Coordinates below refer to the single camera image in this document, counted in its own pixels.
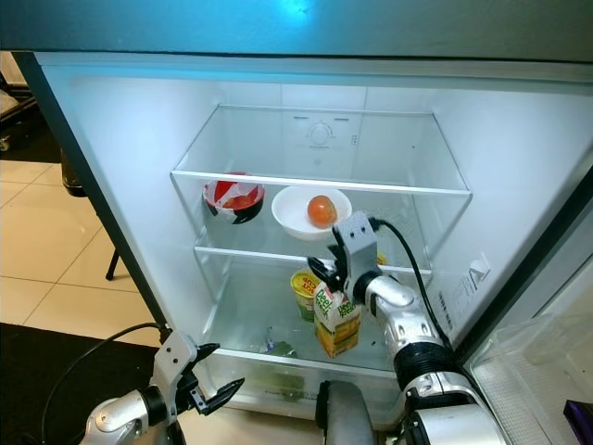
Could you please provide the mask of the grey steel fridge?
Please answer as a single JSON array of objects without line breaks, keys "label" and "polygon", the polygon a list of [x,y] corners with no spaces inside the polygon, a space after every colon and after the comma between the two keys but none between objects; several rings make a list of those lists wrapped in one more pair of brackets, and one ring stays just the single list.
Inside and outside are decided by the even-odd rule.
[{"label": "grey steel fridge", "polygon": [[[330,359],[300,317],[300,259],[199,248],[208,179],[172,173],[216,107],[431,113],[467,197],[338,189],[378,237],[380,274],[410,289],[467,369],[510,281],[593,172],[593,0],[5,0],[12,51],[145,305],[196,344],[204,394],[246,382],[208,444],[323,441],[321,382],[355,383],[381,442],[403,390],[368,305],[359,344]],[[335,187],[301,185],[313,187]],[[428,274],[377,213],[412,208]],[[284,401],[266,372],[297,372]]]}]

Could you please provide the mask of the red and white bowl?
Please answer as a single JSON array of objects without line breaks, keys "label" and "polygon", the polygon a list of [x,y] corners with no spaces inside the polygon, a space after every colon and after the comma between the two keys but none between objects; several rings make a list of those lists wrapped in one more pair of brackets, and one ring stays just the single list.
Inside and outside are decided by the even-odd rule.
[{"label": "red and white bowl", "polygon": [[264,208],[266,187],[258,183],[211,181],[203,187],[205,215],[229,224],[253,221]]}]

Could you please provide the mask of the black wheeled frame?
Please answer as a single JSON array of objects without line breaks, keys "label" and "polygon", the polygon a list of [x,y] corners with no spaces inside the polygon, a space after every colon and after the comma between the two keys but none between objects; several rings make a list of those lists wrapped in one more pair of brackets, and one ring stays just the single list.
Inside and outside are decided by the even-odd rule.
[{"label": "black wheeled frame", "polygon": [[44,116],[12,52],[0,52],[0,151],[26,146],[45,124]]}]

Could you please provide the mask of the red tomato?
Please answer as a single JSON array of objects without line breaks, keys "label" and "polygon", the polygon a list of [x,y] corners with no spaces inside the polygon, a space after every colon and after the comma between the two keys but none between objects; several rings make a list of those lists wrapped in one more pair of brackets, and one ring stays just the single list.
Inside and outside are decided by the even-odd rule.
[{"label": "red tomato", "polygon": [[338,220],[337,208],[330,197],[314,196],[308,203],[309,223],[317,229],[329,229]]}]

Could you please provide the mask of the green vegetable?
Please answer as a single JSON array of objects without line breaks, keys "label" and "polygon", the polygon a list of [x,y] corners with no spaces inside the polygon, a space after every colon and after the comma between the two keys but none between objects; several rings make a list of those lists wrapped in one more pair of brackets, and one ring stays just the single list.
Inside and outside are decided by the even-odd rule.
[{"label": "green vegetable", "polygon": [[289,370],[267,370],[263,380],[281,399],[297,402],[305,398],[306,380],[302,374]]}]

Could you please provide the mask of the yellow green noodle cup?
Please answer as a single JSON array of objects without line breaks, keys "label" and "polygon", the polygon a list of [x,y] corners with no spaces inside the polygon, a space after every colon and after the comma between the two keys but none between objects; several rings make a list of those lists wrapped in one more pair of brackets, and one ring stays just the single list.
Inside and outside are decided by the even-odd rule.
[{"label": "yellow green noodle cup", "polygon": [[291,276],[291,286],[296,296],[300,317],[306,322],[315,321],[315,291],[322,284],[309,268],[299,270]]}]

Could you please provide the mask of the small dark purple packet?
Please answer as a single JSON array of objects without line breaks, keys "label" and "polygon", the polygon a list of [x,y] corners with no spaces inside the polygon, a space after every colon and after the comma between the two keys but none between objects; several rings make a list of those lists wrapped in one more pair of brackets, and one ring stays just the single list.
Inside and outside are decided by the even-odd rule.
[{"label": "small dark purple packet", "polygon": [[568,400],[563,414],[575,434],[593,434],[593,402]]}]

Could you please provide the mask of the black folding chair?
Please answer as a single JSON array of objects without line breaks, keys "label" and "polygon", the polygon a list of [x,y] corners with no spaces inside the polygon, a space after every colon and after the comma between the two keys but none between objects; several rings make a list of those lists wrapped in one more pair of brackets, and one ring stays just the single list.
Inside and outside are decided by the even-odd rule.
[{"label": "black folding chair", "polygon": [[[62,152],[62,156],[60,156],[60,169],[62,169],[62,184],[65,187],[65,190],[67,190],[68,194],[73,197],[86,197],[86,192],[83,189],[81,179],[78,178],[75,170],[72,169],[70,161],[68,160],[68,157],[65,156],[64,151]],[[111,256],[111,260],[105,274],[105,279],[107,281],[111,281],[115,278],[116,267],[118,267],[119,259],[119,252],[113,251],[113,256]]]}]

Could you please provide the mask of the glass fridge shelf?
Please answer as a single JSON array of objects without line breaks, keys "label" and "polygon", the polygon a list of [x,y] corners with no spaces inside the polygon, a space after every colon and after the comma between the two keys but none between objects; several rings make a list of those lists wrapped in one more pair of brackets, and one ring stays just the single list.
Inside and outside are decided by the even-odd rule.
[{"label": "glass fridge shelf", "polygon": [[470,195],[431,113],[218,106],[172,173],[382,194]]},{"label": "glass fridge shelf", "polygon": [[[304,260],[306,256],[318,256],[327,260],[332,258],[327,247],[334,243],[334,235],[322,241],[297,240],[286,233],[272,216],[270,202],[264,203],[263,211],[256,219],[242,224],[212,219],[205,213],[204,216],[203,235],[196,241],[199,248],[212,248],[216,253],[246,254],[275,260]],[[421,272],[428,274],[428,259],[424,258],[424,252],[431,246],[421,233],[415,211],[404,205],[397,213],[377,213],[377,217],[397,227],[404,240],[410,243]]]}]

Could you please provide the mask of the black floor mat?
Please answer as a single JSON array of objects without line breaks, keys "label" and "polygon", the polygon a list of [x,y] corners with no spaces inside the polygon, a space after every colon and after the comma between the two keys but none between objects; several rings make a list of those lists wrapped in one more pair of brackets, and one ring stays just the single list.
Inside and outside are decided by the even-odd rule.
[{"label": "black floor mat", "polygon": [[64,332],[0,325],[1,445],[39,445],[42,414],[48,411],[48,444],[76,445],[98,403],[143,388],[152,375],[154,347],[107,343],[73,367],[73,361],[100,339]]}]

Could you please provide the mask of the green and yellow carton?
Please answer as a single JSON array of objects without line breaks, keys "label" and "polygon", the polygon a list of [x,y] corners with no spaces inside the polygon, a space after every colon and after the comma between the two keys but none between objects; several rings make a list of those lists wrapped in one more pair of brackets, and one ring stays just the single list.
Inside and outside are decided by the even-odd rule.
[{"label": "green and yellow carton", "polygon": [[330,359],[355,348],[360,338],[360,310],[347,294],[325,283],[314,292],[315,336]]}]

